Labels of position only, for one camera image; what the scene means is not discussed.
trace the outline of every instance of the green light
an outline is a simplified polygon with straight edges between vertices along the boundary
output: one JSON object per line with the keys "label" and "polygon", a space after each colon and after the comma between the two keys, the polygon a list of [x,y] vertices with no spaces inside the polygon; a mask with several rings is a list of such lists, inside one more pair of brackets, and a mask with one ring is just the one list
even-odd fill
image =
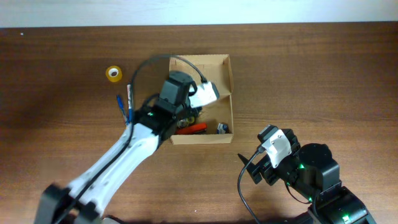
{"label": "green light", "polygon": [[348,215],[345,215],[345,216],[343,216],[343,221],[344,221],[344,223],[350,223],[350,219],[349,219],[349,216]]}

